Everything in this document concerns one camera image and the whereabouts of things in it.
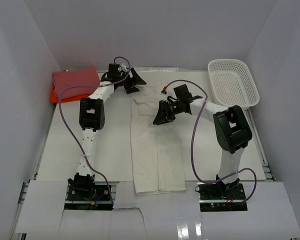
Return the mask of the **white t shirt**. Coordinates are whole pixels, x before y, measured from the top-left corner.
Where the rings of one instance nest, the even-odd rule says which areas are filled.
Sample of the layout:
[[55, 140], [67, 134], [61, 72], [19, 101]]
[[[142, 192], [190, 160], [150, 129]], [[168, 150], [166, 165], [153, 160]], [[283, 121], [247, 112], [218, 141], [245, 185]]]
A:
[[131, 156], [137, 195], [186, 190], [180, 136], [174, 123], [154, 125], [159, 101], [164, 100], [162, 80], [148, 82], [131, 97]]

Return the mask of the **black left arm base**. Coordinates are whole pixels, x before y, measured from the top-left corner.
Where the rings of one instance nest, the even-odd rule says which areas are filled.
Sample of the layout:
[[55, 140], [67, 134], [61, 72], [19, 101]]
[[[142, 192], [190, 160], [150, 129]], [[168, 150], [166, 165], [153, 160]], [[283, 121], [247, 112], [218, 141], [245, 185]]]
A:
[[83, 191], [69, 185], [64, 203], [65, 210], [112, 211], [110, 193], [106, 185], [96, 184], [90, 191]]

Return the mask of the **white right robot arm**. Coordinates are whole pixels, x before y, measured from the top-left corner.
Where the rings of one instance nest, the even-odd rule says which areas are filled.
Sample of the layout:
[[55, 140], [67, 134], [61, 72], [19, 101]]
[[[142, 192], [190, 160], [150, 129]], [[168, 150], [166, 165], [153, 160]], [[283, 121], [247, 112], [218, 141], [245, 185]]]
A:
[[242, 154], [253, 137], [244, 112], [238, 105], [225, 107], [209, 102], [206, 96], [192, 95], [186, 84], [173, 90], [175, 96], [167, 96], [159, 101], [153, 124], [171, 123], [176, 115], [183, 113], [214, 124], [216, 140], [222, 149], [220, 168], [214, 181], [203, 180], [202, 183], [211, 185], [216, 195], [226, 200], [239, 186]]

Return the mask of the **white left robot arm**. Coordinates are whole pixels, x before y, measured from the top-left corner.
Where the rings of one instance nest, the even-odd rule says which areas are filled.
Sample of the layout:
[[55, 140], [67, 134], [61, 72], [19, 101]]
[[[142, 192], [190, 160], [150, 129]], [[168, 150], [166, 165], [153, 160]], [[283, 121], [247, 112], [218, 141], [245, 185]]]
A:
[[126, 69], [125, 65], [110, 63], [108, 71], [104, 73], [98, 87], [89, 97], [80, 100], [79, 125], [82, 129], [83, 150], [78, 168], [73, 179], [68, 183], [78, 190], [80, 196], [89, 200], [95, 196], [96, 187], [93, 185], [96, 170], [92, 163], [97, 146], [98, 132], [105, 126], [105, 102], [119, 87], [124, 87], [127, 94], [139, 92], [137, 86], [147, 83], [131, 67]]

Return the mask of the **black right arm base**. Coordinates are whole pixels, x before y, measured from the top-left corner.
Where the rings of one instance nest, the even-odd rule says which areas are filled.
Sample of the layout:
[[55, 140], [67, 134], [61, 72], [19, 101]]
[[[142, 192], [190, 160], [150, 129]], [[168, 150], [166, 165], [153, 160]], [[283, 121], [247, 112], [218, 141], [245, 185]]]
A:
[[246, 212], [248, 210], [245, 190], [240, 183], [228, 193], [217, 192], [216, 186], [198, 184], [194, 189], [199, 194], [202, 213]]

